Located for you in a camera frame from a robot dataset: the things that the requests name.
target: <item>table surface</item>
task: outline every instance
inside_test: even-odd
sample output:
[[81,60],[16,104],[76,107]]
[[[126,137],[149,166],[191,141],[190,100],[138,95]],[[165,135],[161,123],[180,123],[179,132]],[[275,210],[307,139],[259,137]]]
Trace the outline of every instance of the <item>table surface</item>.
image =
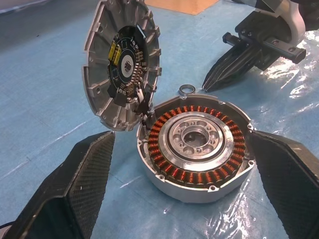
[[[83,138],[105,131],[87,103],[81,67],[96,0],[54,0],[0,16],[0,225],[14,220],[42,180]],[[192,16],[151,7],[160,27],[162,76],[154,104],[182,84],[200,89],[230,46],[222,35],[253,9],[221,0]],[[305,144],[319,156],[319,34],[301,43],[299,65],[279,59],[212,93],[236,104],[263,131]],[[147,178],[136,130],[116,133],[107,193],[92,235],[102,238],[286,239],[254,169],[242,187],[216,203],[184,204]]]

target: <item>cardboard box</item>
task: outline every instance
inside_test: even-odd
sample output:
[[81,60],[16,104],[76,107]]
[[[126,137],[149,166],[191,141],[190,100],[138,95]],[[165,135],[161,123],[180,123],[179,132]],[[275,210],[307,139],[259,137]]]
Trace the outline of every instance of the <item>cardboard box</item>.
[[197,15],[219,0],[145,0],[149,6]]

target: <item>black carbon fiber part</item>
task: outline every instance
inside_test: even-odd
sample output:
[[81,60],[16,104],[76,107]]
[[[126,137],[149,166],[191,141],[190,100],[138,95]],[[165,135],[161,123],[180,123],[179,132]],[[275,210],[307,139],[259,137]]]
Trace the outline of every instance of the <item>black carbon fiber part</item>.
[[108,131],[78,142],[4,239],[89,239],[104,198],[114,140]]
[[319,160],[301,143],[253,131],[248,142],[266,194],[290,239],[319,238]]

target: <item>yellow capacitor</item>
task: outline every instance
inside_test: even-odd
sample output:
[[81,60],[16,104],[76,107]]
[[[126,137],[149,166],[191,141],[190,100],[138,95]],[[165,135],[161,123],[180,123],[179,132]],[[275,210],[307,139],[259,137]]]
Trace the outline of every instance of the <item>yellow capacitor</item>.
[[115,42],[112,42],[112,45],[111,45],[111,49],[110,49],[110,52],[109,52],[109,60],[111,61],[113,59],[113,55],[114,55],[114,52],[115,52]]
[[120,56],[122,54],[122,49],[119,45],[116,46],[115,56],[113,60],[113,64],[117,66],[119,64]]

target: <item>metal ring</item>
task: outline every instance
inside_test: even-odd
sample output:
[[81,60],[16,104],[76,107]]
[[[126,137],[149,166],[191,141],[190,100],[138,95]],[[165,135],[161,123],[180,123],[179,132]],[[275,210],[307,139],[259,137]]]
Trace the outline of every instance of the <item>metal ring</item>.
[[195,87],[192,86],[192,85],[189,85],[189,84],[186,84],[186,85],[182,85],[180,88],[179,88],[179,94],[181,96],[188,96],[190,94],[193,94],[195,93]]

